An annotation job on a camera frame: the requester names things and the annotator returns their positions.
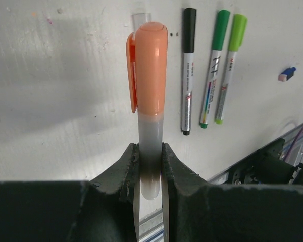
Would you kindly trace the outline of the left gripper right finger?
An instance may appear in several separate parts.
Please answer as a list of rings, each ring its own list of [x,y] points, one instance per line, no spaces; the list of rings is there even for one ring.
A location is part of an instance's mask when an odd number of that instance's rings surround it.
[[[165,241],[303,241],[303,186],[213,185],[162,147]]]

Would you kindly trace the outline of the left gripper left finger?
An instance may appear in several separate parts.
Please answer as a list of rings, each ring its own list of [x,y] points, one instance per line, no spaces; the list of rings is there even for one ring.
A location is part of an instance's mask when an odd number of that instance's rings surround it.
[[[0,181],[0,241],[138,241],[139,146],[92,180]]]

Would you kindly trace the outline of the white black end pen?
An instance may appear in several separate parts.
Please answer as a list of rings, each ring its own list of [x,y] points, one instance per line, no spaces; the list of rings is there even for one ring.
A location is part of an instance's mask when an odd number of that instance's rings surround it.
[[[194,53],[183,55],[181,130],[189,135],[191,130],[192,90],[194,76]]]

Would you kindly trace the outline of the white green end pen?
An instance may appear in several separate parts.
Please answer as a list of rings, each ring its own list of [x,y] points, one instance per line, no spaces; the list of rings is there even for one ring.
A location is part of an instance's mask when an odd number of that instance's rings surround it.
[[[217,77],[220,67],[220,61],[221,61],[221,51],[212,50],[208,76],[206,80],[203,108],[199,121],[200,127],[203,129],[206,129],[210,121],[213,119],[211,114],[211,108],[213,106],[213,98],[214,98],[214,92],[215,92],[215,87],[216,87],[216,82],[217,82]]]

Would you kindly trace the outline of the silver green tip pen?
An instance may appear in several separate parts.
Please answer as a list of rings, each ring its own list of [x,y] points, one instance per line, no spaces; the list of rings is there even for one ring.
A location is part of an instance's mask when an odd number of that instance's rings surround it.
[[[225,110],[228,105],[227,104],[228,88],[229,88],[229,84],[233,79],[236,57],[237,57],[237,52],[235,51],[228,52],[223,82],[220,91],[218,108],[215,115],[215,123],[218,125],[221,125],[223,123]]]

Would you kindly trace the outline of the orange pen cap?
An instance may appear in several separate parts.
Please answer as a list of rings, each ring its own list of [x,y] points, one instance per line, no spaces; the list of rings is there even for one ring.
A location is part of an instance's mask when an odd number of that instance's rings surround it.
[[[131,110],[142,119],[159,121],[164,114],[168,31],[147,22],[126,42]]]

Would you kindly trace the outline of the clear pen cap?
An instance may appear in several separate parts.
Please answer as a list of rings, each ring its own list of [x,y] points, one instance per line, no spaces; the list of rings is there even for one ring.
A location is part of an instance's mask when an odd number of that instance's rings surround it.
[[[152,20],[151,13],[136,13],[132,15],[133,30],[136,32],[139,27]]]

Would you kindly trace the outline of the orange tip marker clear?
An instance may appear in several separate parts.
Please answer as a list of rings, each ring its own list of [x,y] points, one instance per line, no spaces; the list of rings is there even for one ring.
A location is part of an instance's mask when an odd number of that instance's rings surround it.
[[[155,199],[160,190],[163,115],[138,114],[141,193],[147,200]]]

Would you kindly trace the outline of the black pen cap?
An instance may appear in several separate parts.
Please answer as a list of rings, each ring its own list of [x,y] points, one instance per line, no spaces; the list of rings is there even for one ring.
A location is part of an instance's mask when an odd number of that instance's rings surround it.
[[[183,52],[194,53],[196,13],[194,8],[183,11]]]

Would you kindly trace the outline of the light green pen cap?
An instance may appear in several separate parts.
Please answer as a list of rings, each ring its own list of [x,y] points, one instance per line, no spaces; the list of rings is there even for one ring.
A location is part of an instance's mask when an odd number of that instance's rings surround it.
[[[247,22],[248,19],[245,15],[234,15],[228,47],[229,52],[238,52],[239,48],[242,46]]]

